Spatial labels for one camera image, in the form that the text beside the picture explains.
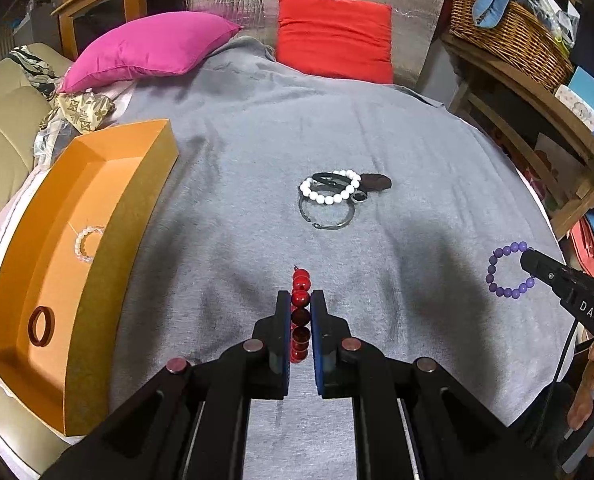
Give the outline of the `dark brown oval case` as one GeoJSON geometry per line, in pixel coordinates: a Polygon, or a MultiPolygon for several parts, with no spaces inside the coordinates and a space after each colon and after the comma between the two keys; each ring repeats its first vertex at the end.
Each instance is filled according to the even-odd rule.
{"type": "Polygon", "coordinates": [[[391,187],[390,177],[384,174],[361,174],[360,189],[365,193],[382,192],[391,187]]]}

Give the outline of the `dark maroon bangle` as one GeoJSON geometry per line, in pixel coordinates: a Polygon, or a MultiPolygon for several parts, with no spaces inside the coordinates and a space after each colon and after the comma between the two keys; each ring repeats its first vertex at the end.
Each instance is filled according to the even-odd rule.
{"type": "Polygon", "coordinates": [[[55,315],[51,308],[37,306],[29,316],[27,332],[32,346],[46,347],[52,340],[55,315]]]}

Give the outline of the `grey bed blanket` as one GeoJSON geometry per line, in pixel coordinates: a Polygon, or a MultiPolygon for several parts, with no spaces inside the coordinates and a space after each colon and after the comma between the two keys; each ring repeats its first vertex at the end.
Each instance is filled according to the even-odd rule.
{"type": "Polygon", "coordinates": [[[536,284],[484,278],[496,248],[562,252],[532,189],[483,133],[405,90],[309,76],[238,38],[196,70],[148,78],[122,122],[165,119],[176,161],[135,257],[109,402],[168,359],[218,358],[270,315],[295,268],[330,313],[390,358],[429,356],[556,474],[571,316],[536,284]]]}

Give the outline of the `grey metal bangle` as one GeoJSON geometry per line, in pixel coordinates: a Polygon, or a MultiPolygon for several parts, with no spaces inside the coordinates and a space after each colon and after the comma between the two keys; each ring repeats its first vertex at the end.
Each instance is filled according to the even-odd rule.
{"type": "Polygon", "coordinates": [[[354,219],[356,205],[349,198],[331,204],[319,204],[316,200],[300,195],[298,211],[303,220],[320,231],[338,231],[346,228],[354,219]]]}

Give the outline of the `wooden shelf unit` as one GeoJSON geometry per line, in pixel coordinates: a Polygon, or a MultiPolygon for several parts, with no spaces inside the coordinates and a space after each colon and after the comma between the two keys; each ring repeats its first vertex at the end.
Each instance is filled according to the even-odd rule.
{"type": "Polygon", "coordinates": [[[461,84],[449,111],[501,143],[518,167],[527,167],[554,200],[548,214],[560,240],[594,208],[594,136],[571,110],[543,86],[513,66],[451,34],[441,38],[461,84]],[[547,136],[580,162],[570,184],[562,172],[536,152],[538,136],[547,136]]]}

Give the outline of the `orange cardboard box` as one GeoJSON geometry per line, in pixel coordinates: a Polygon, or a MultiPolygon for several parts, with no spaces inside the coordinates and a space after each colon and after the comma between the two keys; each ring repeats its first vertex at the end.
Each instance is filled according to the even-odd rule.
{"type": "Polygon", "coordinates": [[[178,158],[170,122],[75,138],[48,170],[0,265],[0,384],[45,426],[88,434],[109,411],[114,342],[137,249],[178,158]],[[52,340],[32,346],[37,306],[52,340]]]}

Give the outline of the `wicker basket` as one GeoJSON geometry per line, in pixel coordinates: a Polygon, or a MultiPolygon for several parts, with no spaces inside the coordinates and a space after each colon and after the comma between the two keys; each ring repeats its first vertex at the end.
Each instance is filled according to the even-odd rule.
{"type": "Polygon", "coordinates": [[[450,32],[517,68],[555,91],[570,81],[574,68],[562,45],[519,3],[511,2],[498,24],[482,28],[472,10],[476,0],[452,0],[450,32]]]}

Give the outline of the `red pillow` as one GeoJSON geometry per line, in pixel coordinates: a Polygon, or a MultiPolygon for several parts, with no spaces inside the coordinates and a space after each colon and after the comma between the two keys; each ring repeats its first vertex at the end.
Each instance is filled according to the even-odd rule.
{"type": "Polygon", "coordinates": [[[392,9],[363,0],[278,0],[276,58],[301,73],[392,84],[392,9]]]}

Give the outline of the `patterned cloth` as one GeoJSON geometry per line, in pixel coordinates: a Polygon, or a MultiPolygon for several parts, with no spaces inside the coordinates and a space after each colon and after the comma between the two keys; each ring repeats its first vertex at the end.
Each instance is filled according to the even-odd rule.
{"type": "Polygon", "coordinates": [[[68,144],[78,134],[99,129],[116,109],[114,100],[103,93],[92,90],[60,92],[62,77],[55,73],[50,63],[32,53],[28,46],[14,47],[6,58],[21,68],[30,86],[50,104],[50,111],[40,122],[34,138],[35,168],[50,168],[62,151],[57,147],[60,140],[68,144]]]}

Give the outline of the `pink pillow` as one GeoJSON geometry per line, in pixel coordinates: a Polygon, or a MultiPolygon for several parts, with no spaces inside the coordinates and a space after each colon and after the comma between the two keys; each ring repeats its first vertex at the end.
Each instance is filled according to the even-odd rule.
{"type": "Polygon", "coordinates": [[[91,42],[67,70],[59,91],[82,92],[118,81],[184,75],[240,32],[208,12],[146,16],[91,42]]]}

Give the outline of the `beige leather sofa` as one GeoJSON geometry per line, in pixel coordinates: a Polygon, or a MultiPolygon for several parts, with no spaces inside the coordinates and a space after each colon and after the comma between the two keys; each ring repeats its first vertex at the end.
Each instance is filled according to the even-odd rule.
{"type": "Polygon", "coordinates": [[[0,61],[0,212],[33,168],[33,143],[50,104],[22,68],[0,61]]]}

